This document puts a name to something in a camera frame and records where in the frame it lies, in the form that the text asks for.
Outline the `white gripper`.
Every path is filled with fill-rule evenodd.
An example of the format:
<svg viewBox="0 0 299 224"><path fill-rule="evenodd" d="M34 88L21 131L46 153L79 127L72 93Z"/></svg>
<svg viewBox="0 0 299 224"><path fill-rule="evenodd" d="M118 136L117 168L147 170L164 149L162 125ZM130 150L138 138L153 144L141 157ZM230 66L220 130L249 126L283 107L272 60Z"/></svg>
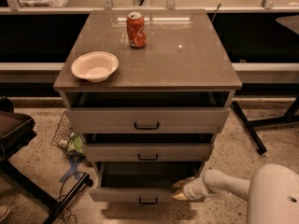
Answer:
<svg viewBox="0 0 299 224"><path fill-rule="evenodd" d="M187 177L172 185L172 189L180 189L172 194L172 198L178 201L199 200L209 194L202 177Z"/></svg>

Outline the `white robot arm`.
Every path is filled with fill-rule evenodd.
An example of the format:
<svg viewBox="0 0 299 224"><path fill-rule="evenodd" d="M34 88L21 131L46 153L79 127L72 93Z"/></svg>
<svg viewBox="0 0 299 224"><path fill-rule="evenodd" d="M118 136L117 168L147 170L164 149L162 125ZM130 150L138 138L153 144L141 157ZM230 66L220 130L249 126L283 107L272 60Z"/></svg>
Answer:
<svg viewBox="0 0 299 224"><path fill-rule="evenodd" d="M266 164L251 180L215 169L172 186L180 201L222 199L230 194L247 202L247 224L299 224L299 174L278 164Z"/></svg>

